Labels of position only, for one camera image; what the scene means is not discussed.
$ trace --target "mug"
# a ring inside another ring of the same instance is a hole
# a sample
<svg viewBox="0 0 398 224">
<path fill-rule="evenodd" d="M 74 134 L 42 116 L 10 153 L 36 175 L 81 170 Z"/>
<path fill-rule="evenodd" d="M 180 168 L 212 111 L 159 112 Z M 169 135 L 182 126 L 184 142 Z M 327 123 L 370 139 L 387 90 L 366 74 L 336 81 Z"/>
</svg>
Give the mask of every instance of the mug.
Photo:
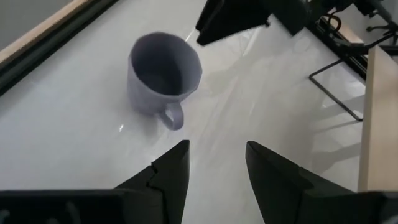
<svg viewBox="0 0 398 224">
<path fill-rule="evenodd" d="M 184 124 L 181 101 L 198 88 L 201 74 L 198 54 L 183 39 L 163 32 L 147 34 L 129 55 L 130 102 L 139 112 L 157 114 L 166 127 L 178 130 Z"/>
</svg>

